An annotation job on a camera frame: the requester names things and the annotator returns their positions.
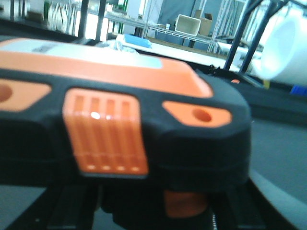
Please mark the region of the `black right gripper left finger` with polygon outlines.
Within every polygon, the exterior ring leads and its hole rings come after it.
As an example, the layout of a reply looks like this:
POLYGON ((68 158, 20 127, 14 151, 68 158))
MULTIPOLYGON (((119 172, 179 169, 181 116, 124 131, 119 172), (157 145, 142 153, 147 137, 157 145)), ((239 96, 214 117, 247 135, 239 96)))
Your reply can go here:
POLYGON ((97 201, 97 186, 72 185, 64 187, 47 223, 47 229, 92 229, 97 201))

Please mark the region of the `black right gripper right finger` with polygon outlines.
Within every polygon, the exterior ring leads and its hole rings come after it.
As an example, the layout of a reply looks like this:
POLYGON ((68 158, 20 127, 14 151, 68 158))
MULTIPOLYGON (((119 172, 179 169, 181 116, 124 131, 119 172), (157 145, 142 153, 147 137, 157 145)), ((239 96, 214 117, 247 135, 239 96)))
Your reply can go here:
POLYGON ((296 230, 261 194, 254 183, 211 194, 217 230, 296 230))

